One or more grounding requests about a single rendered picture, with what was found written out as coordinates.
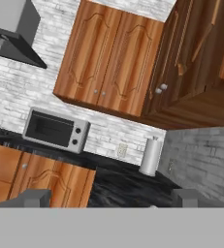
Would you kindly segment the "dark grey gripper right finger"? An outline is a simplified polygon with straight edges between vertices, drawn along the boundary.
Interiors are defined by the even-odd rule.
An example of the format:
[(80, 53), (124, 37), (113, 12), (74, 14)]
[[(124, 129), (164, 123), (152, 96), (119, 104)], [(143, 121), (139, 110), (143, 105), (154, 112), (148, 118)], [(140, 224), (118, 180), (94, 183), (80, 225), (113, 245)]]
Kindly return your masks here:
[(194, 189), (174, 189), (172, 191), (173, 207), (211, 208), (224, 207), (224, 202), (207, 199)]

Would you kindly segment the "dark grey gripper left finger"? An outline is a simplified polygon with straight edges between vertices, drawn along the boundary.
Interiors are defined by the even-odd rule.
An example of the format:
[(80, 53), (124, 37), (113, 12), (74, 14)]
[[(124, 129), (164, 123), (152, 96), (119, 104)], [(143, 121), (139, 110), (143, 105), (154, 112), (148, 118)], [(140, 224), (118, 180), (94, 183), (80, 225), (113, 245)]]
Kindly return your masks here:
[(1, 201), (0, 207), (49, 207), (50, 197), (49, 189), (27, 189), (14, 199)]

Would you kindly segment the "light wooden base cupboards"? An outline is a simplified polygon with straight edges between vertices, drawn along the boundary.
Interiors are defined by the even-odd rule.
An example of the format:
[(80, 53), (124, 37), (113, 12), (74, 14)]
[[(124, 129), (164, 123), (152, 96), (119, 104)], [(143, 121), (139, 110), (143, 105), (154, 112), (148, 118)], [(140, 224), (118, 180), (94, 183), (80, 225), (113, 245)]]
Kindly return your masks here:
[(50, 207), (87, 207), (96, 170), (0, 145), (0, 202), (51, 190)]

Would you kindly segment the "white paper towel roll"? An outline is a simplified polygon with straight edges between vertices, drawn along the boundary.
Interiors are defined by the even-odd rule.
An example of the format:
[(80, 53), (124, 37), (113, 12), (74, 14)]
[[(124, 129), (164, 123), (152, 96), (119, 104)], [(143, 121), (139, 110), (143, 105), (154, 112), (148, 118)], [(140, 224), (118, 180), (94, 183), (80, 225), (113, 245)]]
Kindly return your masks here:
[(139, 172), (148, 176), (154, 176), (160, 161), (163, 142), (153, 137), (146, 141), (144, 155), (139, 168)]

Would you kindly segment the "grey toaster oven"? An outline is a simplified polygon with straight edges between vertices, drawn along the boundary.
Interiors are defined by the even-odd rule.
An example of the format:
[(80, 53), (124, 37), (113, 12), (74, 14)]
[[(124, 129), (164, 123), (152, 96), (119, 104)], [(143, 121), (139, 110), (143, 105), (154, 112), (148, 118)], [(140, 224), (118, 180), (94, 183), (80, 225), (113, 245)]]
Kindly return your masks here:
[(91, 124), (71, 115), (32, 107), (22, 137), (65, 151), (82, 153)]

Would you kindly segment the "grey range hood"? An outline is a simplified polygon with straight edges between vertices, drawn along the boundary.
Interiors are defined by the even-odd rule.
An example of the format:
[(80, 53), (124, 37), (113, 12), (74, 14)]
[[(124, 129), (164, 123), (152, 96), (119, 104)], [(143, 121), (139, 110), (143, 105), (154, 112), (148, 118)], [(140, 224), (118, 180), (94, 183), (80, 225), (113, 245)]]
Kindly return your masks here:
[(32, 0), (0, 0), (0, 56), (46, 69), (32, 48), (40, 20)]

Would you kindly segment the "white wall socket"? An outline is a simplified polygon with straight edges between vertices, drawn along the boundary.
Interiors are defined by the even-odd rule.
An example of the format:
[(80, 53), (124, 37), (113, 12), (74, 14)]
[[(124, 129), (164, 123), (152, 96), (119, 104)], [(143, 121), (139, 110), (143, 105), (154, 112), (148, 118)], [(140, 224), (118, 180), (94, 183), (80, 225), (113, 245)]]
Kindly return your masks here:
[(119, 158), (124, 158), (126, 156), (128, 145), (121, 143), (117, 148), (117, 156)]

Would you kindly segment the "dark wooden corner wall cupboards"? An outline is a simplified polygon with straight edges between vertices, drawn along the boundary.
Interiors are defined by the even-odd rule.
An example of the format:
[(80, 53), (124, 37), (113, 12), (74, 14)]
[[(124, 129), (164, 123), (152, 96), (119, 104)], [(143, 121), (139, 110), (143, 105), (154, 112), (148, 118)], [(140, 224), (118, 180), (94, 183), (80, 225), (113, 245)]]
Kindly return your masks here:
[(143, 118), (165, 130), (224, 127), (224, 0), (176, 0), (164, 23)]

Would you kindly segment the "light wooden wall cupboards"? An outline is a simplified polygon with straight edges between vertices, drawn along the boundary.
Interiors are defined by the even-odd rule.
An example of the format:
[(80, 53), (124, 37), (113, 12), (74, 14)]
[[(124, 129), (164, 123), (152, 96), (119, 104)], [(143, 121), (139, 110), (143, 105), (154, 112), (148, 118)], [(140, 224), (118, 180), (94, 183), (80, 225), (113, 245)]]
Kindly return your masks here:
[(80, 0), (53, 94), (89, 109), (141, 116), (163, 26)]

